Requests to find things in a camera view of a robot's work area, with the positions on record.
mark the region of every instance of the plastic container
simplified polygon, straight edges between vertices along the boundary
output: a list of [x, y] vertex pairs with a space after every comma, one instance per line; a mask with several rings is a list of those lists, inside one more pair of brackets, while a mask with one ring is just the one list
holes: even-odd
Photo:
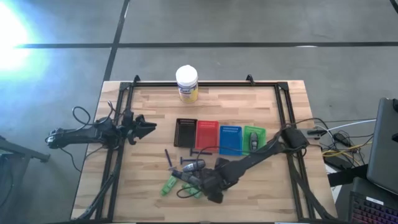
[[175, 73], [180, 99], [192, 103], [198, 99], [198, 72], [191, 65], [180, 67]]
[[220, 148], [220, 154], [229, 156], [242, 155], [242, 127], [227, 126], [220, 127], [220, 146], [225, 146], [235, 150]]
[[[218, 146], [218, 121], [198, 121], [195, 147], [203, 149], [208, 146]], [[215, 152], [218, 148], [205, 151]]]
[[257, 133], [259, 138], [258, 149], [266, 145], [266, 130], [255, 126], [245, 126], [243, 131], [243, 154], [250, 154], [250, 134], [252, 132]]
[[197, 119], [177, 118], [175, 123], [174, 147], [195, 147]]

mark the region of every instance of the green object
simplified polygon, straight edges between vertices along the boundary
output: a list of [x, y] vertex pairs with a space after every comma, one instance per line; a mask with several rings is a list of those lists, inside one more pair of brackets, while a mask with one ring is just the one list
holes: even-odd
[[177, 183], [177, 178], [170, 176], [169, 180], [164, 184], [160, 194], [162, 196], [166, 196], [174, 187], [175, 183]]
[[[188, 184], [188, 183], [185, 183], [185, 184], [182, 185], [182, 188], [186, 188], [186, 187], [191, 187], [191, 185]], [[199, 190], [196, 189], [196, 188], [194, 188], [194, 187], [191, 187], [191, 188], [189, 188], [189, 189], [185, 189], [185, 191], [188, 192], [188, 194], [192, 195], [192, 194], [197, 193]], [[202, 195], [202, 193], [199, 192], [199, 193], [195, 194], [194, 197], [195, 197], [195, 198], [200, 198], [201, 195]]]
[[243, 151], [242, 155], [250, 154], [250, 134], [252, 132], [257, 133], [259, 137], [258, 149], [266, 145], [266, 130], [255, 126], [245, 126], [243, 130]]

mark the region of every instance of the red basket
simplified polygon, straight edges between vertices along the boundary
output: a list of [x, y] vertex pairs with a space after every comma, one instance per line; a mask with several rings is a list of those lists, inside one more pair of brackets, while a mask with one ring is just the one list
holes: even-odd
[[[218, 121], [198, 121], [195, 147], [203, 149], [208, 146], [218, 146], [218, 129]], [[206, 151], [218, 151], [218, 148]]]

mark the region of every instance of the concrete floor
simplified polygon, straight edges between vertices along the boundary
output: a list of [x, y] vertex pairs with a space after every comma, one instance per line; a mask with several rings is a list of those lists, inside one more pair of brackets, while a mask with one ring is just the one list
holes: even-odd
[[[30, 163], [9, 223], [68, 220], [80, 174], [44, 138], [78, 126], [71, 115], [76, 105], [95, 113], [111, 49], [8, 46], [110, 44], [123, 2], [0, 1], [0, 27], [7, 30], [0, 36], [0, 134], [51, 154], [46, 164]], [[398, 41], [397, 21], [388, 0], [131, 0], [121, 42]], [[257, 80], [305, 80], [315, 117], [363, 119], [376, 117], [381, 97], [398, 96], [397, 57], [398, 47], [119, 49], [110, 80], [173, 80], [185, 64], [201, 80], [242, 80], [249, 73]], [[373, 127], [344, 130], [363, 135]], [[79, 168], [85, 148], [65, 148]], [[369, 149], [364, 152], [367, 160]]]

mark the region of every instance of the wooden table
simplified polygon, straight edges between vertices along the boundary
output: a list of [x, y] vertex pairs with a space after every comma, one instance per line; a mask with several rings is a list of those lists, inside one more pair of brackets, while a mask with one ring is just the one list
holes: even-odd
[[[296, 80], [288, 83], [296, 120], [311, 118], [304, 82]], [[104, 82], [96, 118], [109, 113], [108, 100], [116, 105], [119, 84]], [[173, 165], [178, 169], [182, 168], [179, 165], [180, 156], [189, 157], [188, 149], [173, 146], [177, 118], [216, 120], [220, 125], [260, 126], [266, 128], [268, 140], [280, 128], [273, 88], [203, 87], [199, 88], [199, 99], [190, 104], [180, 101], [174, 87], [135, 88], [133, 95], [132, 109], [135, 114], [143, 114], [147, 121], [157, 123], [157, 127], [154, 132], [138, 140], [135, 146], [126, 141], [114, 222], [297, 221], [285, 154], [272, 156], [249, 169], [238, 184], [224, 193], [222, 204], [210, 202], [206, 197], [178, 198], [176, 192], [183, 184], [181, 180], [166, 197], [161, 197], [159, 193], [170, 177], [164, 149], [168, 149]], [[313, 121], [300, 123], [298, 128], [313, 128]], [[87, 153], [98, 147], [91, 144]], [[213, 154], [202, 158], [206, 160], [207, 167], [214, 167], [218, 156]], [[106, 151], [103, 150], [85, 161], [72, 217], [81, 215], [98, 193], [105, 157]], [[304, 161], [312, 192], [326, 210], [336, 216], [319, 148], [308, 147]], [[305, 210], [303, 195], [300, 197]], [[104, 216], [108, 211], [108, 199], [109, 194], [104, 203]]]

